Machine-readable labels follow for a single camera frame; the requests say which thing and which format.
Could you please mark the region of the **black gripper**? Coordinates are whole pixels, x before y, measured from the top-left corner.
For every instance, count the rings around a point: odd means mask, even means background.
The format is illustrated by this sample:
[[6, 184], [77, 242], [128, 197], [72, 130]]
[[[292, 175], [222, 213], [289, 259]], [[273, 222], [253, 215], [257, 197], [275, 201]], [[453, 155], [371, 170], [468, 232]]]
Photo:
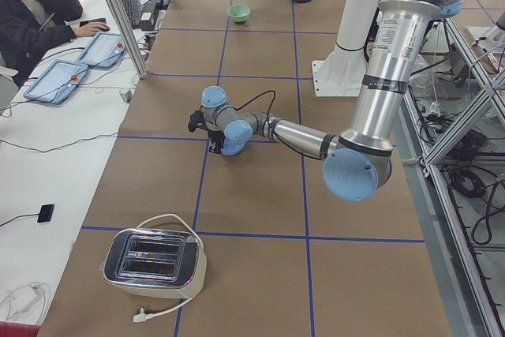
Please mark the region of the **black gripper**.
[[210, 139], [208, 151], [211, 153], [222, 154], [224, 149], [224, 133], [220, 130], [208, 129], [208, 138]]

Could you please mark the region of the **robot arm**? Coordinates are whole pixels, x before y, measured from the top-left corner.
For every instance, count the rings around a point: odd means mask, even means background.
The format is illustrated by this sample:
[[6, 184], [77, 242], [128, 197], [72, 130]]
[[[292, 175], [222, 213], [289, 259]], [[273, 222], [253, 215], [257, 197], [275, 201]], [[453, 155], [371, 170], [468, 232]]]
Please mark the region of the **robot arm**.
[[391, 176], [389, 136], [406, 93], [429, 22], [453, 16], [462, 0], [378, 0], [383, 17], [361, 82], [350, 128], [339, 136], [275, 117], [241, 113], [219, 86], [205, 88], [196, 126], [207, 131], [211, 152], [241, 150], [254, 135], [307, 153], [324, 162], [326, 186], [337, 197], [359, 201], [372, 196]]

